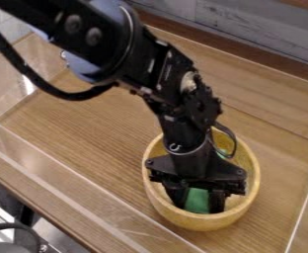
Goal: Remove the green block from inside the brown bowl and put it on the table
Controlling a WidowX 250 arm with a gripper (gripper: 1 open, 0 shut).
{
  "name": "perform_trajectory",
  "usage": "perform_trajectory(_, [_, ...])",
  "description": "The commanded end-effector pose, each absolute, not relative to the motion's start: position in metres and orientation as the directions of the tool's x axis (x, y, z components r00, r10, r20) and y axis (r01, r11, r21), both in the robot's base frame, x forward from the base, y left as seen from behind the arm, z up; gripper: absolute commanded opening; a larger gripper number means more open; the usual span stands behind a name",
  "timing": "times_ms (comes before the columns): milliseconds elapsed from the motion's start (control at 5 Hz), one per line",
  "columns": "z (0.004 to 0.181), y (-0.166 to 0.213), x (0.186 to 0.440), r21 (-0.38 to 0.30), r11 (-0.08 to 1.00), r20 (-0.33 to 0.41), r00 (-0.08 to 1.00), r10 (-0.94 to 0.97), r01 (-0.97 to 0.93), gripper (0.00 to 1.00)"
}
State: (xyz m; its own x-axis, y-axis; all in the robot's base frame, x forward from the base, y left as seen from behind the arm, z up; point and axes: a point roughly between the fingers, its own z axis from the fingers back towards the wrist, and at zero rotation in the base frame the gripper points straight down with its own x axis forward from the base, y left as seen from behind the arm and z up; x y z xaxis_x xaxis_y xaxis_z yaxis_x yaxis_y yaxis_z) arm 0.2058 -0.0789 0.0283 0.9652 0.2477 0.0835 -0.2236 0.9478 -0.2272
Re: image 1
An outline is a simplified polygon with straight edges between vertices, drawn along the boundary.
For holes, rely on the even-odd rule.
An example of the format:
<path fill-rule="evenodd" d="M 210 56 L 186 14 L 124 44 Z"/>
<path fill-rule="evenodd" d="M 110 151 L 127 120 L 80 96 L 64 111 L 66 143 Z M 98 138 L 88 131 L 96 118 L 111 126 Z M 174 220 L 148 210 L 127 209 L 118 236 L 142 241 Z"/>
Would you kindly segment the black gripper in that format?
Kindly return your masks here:
<path fill-rule="evenodd" d="M 151 157 L 146 160 L 151 170 L 151 180 L 162 183 L 174 205 L 184 209 L 190 189 L 213 191 L 210 194 L 210 212 L 219 213 L 226 207 L 226 193 L 246 193 L 249 172 L 223 159 L 215 149 L 206 145 L 191 154 L 172 154 Z"/>

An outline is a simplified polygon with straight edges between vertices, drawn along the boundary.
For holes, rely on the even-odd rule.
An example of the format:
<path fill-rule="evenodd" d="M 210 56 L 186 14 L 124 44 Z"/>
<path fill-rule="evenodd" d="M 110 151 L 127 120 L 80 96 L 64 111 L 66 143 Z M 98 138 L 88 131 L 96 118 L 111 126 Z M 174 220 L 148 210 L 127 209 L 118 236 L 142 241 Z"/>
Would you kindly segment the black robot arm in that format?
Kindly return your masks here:
<path fill-rule="evenodd" d="M 63 49 L 70 69 L 92 87 L 66 92 L 29 66 L 0 33 L 0 52 L 35 85 L 67 101 L 98 97 L 115 86 L 140 96 L 155 113 L 166 154 L 150 158 L 151 179 L 183 208 L 188 193 L 203 189 L 209 211 L 246 191 L 247 172 L 215 145 L 225 130 L 222 101 L 205 83 L 194 61 L 160 40 L 124 0 L 0 0 L 0 9 Z"/>

